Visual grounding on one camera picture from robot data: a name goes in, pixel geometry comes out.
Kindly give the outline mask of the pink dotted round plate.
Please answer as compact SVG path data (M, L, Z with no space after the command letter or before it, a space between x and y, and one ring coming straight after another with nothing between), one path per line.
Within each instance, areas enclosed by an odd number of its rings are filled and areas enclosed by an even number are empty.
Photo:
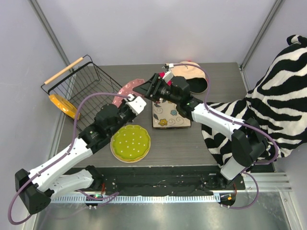
M144 79L134 79L129 81L126 85L124 85L118 92L120 95L129 95L129 94L134 94L135 96L142 96L141 94L135 92L133 88L140 86L145 83ZM119 107L122 103L123 98L115 96L113 99L112 104L116 105Z

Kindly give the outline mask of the green dotted round plate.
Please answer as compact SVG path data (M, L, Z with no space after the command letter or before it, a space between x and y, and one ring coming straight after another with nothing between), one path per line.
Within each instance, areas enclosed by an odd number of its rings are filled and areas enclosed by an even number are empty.
M151 138L139 125L126 125L117 131L110 142L112 154L120 161L132 163L142 160L149 152Z

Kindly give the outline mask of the cream flower square plate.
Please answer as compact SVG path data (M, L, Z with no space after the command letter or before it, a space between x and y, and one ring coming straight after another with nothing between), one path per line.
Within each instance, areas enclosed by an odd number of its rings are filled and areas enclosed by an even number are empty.
M155 129L189 128L191 121L183 118L176 110L176 104L161 99L152 102L152 127Z

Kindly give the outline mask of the orange dotted round plate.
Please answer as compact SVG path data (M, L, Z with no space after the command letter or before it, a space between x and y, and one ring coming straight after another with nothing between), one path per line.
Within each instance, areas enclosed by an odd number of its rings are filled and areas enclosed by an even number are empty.
M148 154L150 147L151 147L150 141L135 142L135 141L128 141L128 140L124 140L124 141L111 140L111 143L110 143L110 150L113 156L114 154L118 154L121 156L126 155L126 154L140 154L140 155Z

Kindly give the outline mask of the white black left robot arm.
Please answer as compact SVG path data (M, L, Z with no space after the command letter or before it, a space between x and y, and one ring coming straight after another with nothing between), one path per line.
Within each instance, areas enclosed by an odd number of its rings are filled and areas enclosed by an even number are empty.
M145 106L146 102L141 97L123 100L120 106L103 105L94 122L74 136L67 148L30 171L20 169L16 172L16 193L28 213L39 213L51 200L78 189L99 190L102 176L93 166L87 166L71 176L64 173L110 143L115 133L132 122Z

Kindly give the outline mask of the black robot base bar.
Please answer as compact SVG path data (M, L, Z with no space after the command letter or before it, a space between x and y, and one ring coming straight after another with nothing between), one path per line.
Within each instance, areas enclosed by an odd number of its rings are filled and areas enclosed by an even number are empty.
M245 190L243 177L232 181L219 177L216 166L97 167L103 177L85 192L121 196L209 196L215 191Z

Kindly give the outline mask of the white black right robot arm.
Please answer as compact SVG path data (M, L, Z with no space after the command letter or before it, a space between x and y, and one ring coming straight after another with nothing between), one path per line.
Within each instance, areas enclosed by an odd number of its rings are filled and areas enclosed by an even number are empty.
M244 121L225 115L191 95L184 77L173 77L170 82L167 84L159 74L154 74L133 90L153 102L164 99L174 103L182 117L206 125L231 141L232 156L216 178L220 188L228 189L233 185L234 178L254 164L266 150L268 143L264 132L255 119Z

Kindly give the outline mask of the beige black bucket hat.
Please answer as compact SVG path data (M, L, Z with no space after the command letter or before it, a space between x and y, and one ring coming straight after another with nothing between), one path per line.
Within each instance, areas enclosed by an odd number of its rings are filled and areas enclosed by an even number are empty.
M172 69L174 77L184 77L190 87L190 92L194 94L201 94L206 91L208 82L206 74L199 64L191 61L181 61L174 64Z

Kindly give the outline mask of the red folded cloth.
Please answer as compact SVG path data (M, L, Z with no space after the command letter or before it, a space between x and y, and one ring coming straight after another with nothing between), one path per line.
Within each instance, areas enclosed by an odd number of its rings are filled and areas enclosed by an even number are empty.
M172 73L170 71L164 73L160 72L159 77L165 81L169 86L171 85L171 78L173 77Z

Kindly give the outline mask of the zebra striped blanket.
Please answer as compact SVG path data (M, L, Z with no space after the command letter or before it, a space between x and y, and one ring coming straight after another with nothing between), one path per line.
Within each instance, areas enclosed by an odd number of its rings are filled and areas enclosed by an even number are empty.
M307 141L307 39L291 35L287 43L243 99L207 103L235 118L254 118L276 142L278 151L269 141L259 161L269 161L275 154L278 158L287 157Z

